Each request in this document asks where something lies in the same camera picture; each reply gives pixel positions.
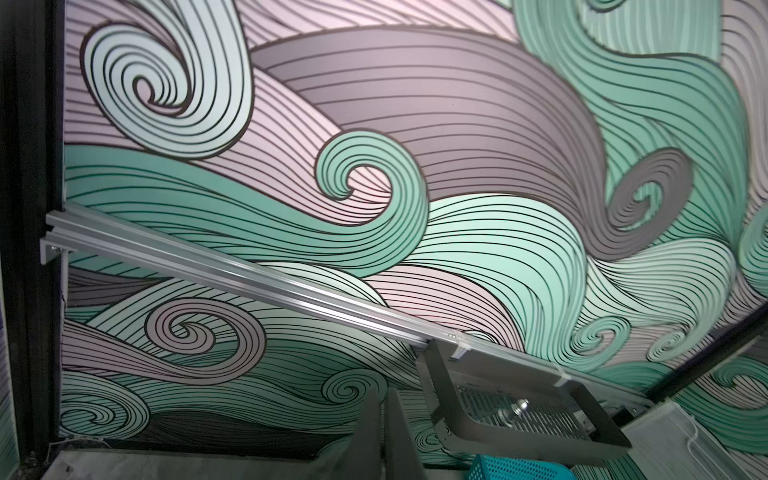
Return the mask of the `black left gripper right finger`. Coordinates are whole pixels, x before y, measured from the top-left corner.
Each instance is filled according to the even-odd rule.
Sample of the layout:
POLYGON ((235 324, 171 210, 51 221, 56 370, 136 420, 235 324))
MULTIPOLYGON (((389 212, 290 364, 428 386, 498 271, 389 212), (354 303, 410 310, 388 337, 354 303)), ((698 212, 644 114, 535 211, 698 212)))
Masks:
POLYGON ((399 393, 390 388, 385 399, 384 460, 388 480, 426 480, 399 393))

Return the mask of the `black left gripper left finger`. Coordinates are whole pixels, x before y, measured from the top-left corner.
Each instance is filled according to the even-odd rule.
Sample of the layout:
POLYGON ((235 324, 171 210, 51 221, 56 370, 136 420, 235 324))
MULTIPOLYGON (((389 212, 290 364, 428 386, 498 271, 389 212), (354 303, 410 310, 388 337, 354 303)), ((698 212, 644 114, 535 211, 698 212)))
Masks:
POLYGON ((337 479, 376 480, 381 475, 381 406, 378 394, 369 391, 362 404, 355 431, 337 467, 337 479))

